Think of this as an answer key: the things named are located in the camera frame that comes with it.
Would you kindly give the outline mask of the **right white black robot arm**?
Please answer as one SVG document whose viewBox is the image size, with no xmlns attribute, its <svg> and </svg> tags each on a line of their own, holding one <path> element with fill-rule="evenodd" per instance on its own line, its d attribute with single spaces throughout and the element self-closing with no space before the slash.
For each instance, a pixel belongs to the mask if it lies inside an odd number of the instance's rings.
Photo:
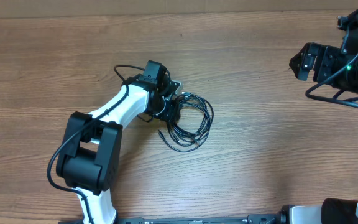
<svg viewBox="0 0 358 224">
<path fill-rule="evenodd" d="M 299 80 L 314 71 L 307 98 L 358 109 L 358 9 L 339 16 L 337 28 L 345 35 L 340 47 L 308 42 L 289 61 Z M 285 205 L 267 223 L 358 223 L 358 201 L 327 198 L 321 205 Z"/>
</svg>

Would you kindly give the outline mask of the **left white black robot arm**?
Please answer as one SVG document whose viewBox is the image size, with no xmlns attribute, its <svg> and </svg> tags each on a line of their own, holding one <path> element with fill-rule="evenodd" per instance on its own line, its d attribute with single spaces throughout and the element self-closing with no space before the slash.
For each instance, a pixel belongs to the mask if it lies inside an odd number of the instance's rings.
<svg viewBox="0 0 358 224">
<path fill-rule="evenodd" d="M 83 211 L 80 223 L 116 222 L 111 187 L 123 131 L 142 113 L 171 121 L 181 89 L 181 82 L 168 75 L 138 74 L 124 80 L 117 95 L 105 105 L 70 115 L 62 144 L 48 163 L 47 179 L 54 188 L 76 194 Z"/>
</svg>

